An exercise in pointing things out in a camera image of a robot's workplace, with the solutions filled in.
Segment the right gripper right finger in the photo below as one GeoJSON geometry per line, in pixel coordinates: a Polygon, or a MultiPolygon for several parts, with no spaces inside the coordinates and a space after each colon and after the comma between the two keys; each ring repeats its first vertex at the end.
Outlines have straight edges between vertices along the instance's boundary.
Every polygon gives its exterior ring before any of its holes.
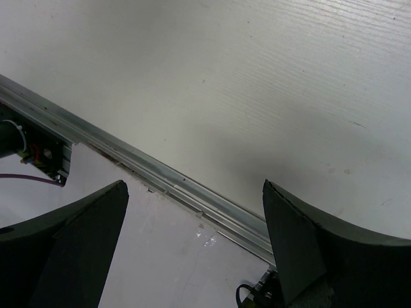
{"type": "Polygon", "coordinates": [[[409,307],[410,241],[359,227],[273,182],[263,208],[286,307],[409,307]]]}

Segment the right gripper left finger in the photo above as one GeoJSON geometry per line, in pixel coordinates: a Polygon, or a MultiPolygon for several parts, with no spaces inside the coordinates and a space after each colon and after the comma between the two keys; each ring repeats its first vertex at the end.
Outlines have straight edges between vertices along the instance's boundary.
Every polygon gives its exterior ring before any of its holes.
{"type": "Polygon", "coordinates": [[[1,229],[1,307],[97,307],[128,205],[119,180],[1,229]]]}

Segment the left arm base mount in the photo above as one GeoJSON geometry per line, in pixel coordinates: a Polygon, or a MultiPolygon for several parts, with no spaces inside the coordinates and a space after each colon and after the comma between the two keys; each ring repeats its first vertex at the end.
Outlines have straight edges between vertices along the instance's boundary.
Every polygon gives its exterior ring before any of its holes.
{"type": "Polygon", "coordinates": [[[278,274],[270,268],[255,286],[240,284],[235,299],[237,307],[285,307],[278,274]]]}

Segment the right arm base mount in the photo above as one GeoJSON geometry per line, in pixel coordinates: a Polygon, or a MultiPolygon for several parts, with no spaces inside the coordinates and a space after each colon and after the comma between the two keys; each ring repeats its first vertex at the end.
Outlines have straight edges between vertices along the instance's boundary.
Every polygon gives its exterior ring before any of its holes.
{"type": "Polygon", "coordinates": [[[49,182],[65,186],[72,143],[23,117],[1,103],[1,158],[18,155],[21,163],[36,167],[49,182]]]}

